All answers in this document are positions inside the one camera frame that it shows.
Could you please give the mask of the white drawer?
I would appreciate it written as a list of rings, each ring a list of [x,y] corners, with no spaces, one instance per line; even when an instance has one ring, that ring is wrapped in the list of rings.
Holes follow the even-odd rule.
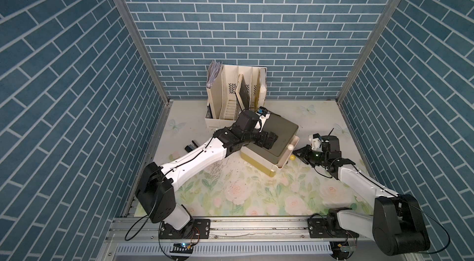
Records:
[[[276,167],[282,169],[289,161],[290,156],[293,154],[295,147],[299,142],[299,137],[294,135],[289,141],[284,145],[281,154],[278,156],[278,163]]]

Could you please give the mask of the olive drawer cabinet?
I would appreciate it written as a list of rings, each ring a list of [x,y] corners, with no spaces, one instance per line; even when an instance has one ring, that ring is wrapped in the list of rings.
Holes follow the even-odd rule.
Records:
[[[263,174],[274,177],[289,161],[299,142],[299,126],[279,115],[262,121],[262,141],[242,147],[241,158]]]

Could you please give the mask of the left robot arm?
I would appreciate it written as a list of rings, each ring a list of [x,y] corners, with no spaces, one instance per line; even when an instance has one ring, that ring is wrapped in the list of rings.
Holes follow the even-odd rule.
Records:
[[[190,213],[176,203],[175,192],[191,177],[206,167],[254,144],[271,149],[278,136],[265,131],[266,121],[273,115],[261,107],[256,112],[243,110],[231,126],[216,130],[202,146],[179,159],[158,165],[145,166],[139,179],[136,198],[152,223],[165,223],[182,230],[191,222]]]

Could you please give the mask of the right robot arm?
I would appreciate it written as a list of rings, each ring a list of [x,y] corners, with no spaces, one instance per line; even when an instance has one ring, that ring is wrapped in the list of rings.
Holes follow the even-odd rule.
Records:
[[[320,230],[333,238],[367,237],[387,256],[429,250],[431,243],[416,198],[387,188],[343,158],[336,136],[314,134],[309,139],[309,145],[294,150],[293,155],[313,168],[324,168],[328,178],[349,186],[374,210],[364,215],[337,207],[325,217],[313,214],[307,221],[312,237]]]

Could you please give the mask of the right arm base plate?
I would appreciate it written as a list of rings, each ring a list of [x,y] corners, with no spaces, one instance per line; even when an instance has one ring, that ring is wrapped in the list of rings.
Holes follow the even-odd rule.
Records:
[[[327,219],[316,217],[307,219],[309,236],[312,239],[317,238],[358,238],[359,234],[342,228],[335,228],[328,224]]]

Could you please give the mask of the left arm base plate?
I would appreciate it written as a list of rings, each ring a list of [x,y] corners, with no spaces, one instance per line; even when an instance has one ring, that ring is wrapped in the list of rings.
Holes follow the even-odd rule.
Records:
[[[211,219],[192,219],[181,230],[172,225],[163,223],[159,232],[161,240],[190,240],[193,238],[207,240],[211,228]]]

